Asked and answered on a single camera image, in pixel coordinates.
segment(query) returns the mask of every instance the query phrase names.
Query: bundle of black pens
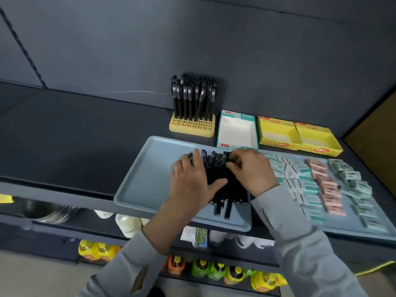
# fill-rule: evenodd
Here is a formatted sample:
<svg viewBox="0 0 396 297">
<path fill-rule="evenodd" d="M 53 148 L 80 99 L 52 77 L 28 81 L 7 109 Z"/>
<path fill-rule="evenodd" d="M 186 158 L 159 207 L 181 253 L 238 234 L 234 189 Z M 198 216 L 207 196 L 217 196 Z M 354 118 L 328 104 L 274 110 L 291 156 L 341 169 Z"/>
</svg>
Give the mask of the bundle of black pens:
<svg viewBox="0 0 396 297">
<path fill-rule="evenodd" d="M 195 122 L 198 119 L 212 121 L 213 106 L 216 99 L 216 79 L 201 76 L 191 77 L 183 73 L 181 78 L 172 77 L 172 97 L 175 118 Z"/>
<path fill-rule="evenodd" d="M 230 152 L 223 152 L 223 154 L 218 154 L 213 151 L 210 155 L 206 153 L 205 150 L 201 151 L 202 161 L 204 162 L 204 167 L 207 175 L 207 183 L 212 184 L 217 179 L 227 178 L 228 183 L 220 189 L 210 204 L 215 205 L 216 216 L 221 214 L 221 209 L 224 208 L 227 201 L 227 206 L 224 214 L 224 219 L 229 220 L 231 215 L 231 209 L 233 203 L 248 203 L 248 192 L 236 179 L 235 175 L 226 167 L 228 161 L 234 162 L 230 159 Z M 192 153 L 189 155 L 191 164 L 194 165 Z"/>
</svg>

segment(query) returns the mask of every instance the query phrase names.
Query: beige floor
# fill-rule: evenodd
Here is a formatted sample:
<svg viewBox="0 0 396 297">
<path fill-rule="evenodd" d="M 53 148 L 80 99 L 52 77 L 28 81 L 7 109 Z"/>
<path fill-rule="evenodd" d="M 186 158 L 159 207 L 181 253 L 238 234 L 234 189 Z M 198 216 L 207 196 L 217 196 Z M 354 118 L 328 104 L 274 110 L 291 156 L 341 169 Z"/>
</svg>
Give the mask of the beige floor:
<svg viewBox="0 0 396 297">
<path fill-rule="evenodd" d="M 73 297 L 99 267 L 0 251 L 0 295 L 2 297 Z M 381 272 L 361 276 L 359 281 L 370 297 L 396 296 L 388 277 Z M 167 297 L 226 297 L 215 287 L 189 284 L 175 279 L 158 280 Z M 282 296 L 293 297 L 289 287 Z"/>
</svg>

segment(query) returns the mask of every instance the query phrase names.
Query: brown wooden panel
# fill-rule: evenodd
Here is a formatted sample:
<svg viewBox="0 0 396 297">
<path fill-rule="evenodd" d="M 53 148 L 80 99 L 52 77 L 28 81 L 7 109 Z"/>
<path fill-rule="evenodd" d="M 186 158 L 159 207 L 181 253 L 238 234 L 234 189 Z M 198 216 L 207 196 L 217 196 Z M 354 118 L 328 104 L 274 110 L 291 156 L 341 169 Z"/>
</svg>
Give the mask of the brown wooden panel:
<svg viewBox="0 0 396 297">
<path fill-rule="evenodd" d="M 345 140 L 396 196 L 396 92 Z"/>
</svg>

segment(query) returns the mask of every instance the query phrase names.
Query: gray sleeve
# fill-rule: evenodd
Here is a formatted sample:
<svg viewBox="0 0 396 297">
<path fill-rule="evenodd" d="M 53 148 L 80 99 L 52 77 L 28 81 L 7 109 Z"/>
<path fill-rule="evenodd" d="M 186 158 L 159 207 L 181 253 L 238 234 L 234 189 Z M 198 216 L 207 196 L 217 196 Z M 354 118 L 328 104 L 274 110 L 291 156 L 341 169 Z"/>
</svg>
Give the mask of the gray sleeve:
<svg viewBox="0 0 396 297">
<path fill-rule="evenodd" d="M 140 231 L 98 274 L 90 277 L 77 297 L 146 296 L 165 260 L 166 256 L 159 254 Z M 144 267 L 147 267 L 147 272 L 141 290 L 130 294 L 137 275 Z"/>
<path fill-rule="evenodd" d="M 365 296 L 356 276 L 333 253 L 284 186 L 251 202 L 275 239 L 275 255 L 296 297 Z"/>
</svg>

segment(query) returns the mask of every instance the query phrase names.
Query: pink eraser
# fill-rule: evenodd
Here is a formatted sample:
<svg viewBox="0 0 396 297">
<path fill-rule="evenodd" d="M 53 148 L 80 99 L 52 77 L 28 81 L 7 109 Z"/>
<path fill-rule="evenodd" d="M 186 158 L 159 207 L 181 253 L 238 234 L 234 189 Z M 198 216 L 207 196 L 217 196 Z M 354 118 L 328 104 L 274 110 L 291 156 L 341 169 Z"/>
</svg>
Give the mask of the pink eraser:
<svg viewBox="0 0 396 297">
<path fill-rule="evenodd" d="M 335 186 L 335 187 L 337 186 L 337 183 L 335 182 L 334 178 L 316 175 L 315 179 L 319 184 L 325 184 L 325 185 Z"/>
<path fill-rule="evenodd" d="M 319 175 L 319 176 L 327 176 L 327 170 L 326 169 L 322 169 L 322 168 L 318 168 L 317 166 L 313 166 L 311 167 L 311 170 L 314 174 Z"/>
<path fill-rule="evenodd" d="M 319 199 L 322 201 L 324 205 L 327 206 L 337 206 L 337 207 L 342 207 L 343 205 L 341 204 L 341 201 L 339 198 L 334 197 L 334 196 L 329 196 L 329 195 L 324 195 L 319 193 Z"/>
<path fill-rule="evenodd" d="M 341 192 L 337 187 L 335 186 L 330 186 L 326 184 L 319 184 L 320 191 L 324 195 L 330 195 L 333 197 L 341 198 Z"/>
<path fill-rule="evenodd" d="M 332 214 L 332 215 L 340 215 L 340 216 L 346 216 L 347 214 L 344 212 L 342 207 L 338 206 L 328 206 L 324 205 L 324 210 L 326 213 Z"/>
<path fill-rule="evenodd" d="M 320 169 L 326 169 L 326 165 L 320 160 L 307 159 L 306 164 L 312 169 L 312 167 L 318 167 Z"/>
</svg>

